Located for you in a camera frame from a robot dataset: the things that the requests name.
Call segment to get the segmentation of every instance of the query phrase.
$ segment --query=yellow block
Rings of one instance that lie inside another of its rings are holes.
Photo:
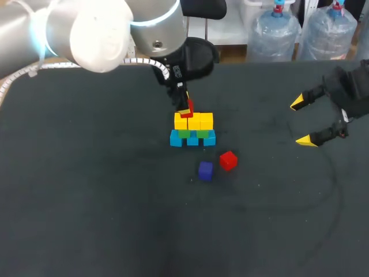
[[[201,114],[201,130],[213,130],[213,113]]]
[[[194,116],[192,118],[189,118],[189,130],[201,130],[200,122],[201,122],[200,113],[194,113]]]
[[[181,118],[179,113],[174,114],[174,129],[187,130],[187,118]]]

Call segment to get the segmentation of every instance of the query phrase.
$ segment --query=cyan block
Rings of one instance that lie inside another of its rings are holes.
[[[172,130],[170,144],[173,147],[182,147],[182,139],[179,138],[178,130]]]
[[[216,136],[215,131],[209,131],[209,137],[204,139],[204,146],[215,146],[216,145]]]
[[[198,146],[197,132],[191,131],[190,138],[187,139],[188,146]]]

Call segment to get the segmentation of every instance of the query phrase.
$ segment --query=white shelf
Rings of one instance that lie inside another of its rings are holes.
[[[205,39],[205,19],[190,17],[189,36]]]
[[[247,31],[237,3],[228,3],[227,15],[221,20],[208,20],[208,41],[214,45],[247,44]]]

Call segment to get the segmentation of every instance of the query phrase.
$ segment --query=dark blue block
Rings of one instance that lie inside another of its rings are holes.
[[[197,132],[191,131],[190,138],[187,139],[187,145],[188,146],[198,146],[198,138],[197,138]]]
[[[213,163],[201,162],[198,169],[198,178],[203,181],[211,181],[213,177]]]
[[[179,138],[178,130],[172,130],[170,144],[174,147],[182,147],[182,139]]]

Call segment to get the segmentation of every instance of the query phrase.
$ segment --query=red block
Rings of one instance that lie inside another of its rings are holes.
[[[194,102],[192,102],[191,99],[189,99],[189,108],[190,112],[188,114],[181,114],[181,118],[192,118],[194,117]]]
[[[232,153],[232,151],[228,151],[227,153],[224,153],[220,156],[220,166],[225,171],[230,171],[231,169],[234,169],[237,166],[238,158],[235,154]]]

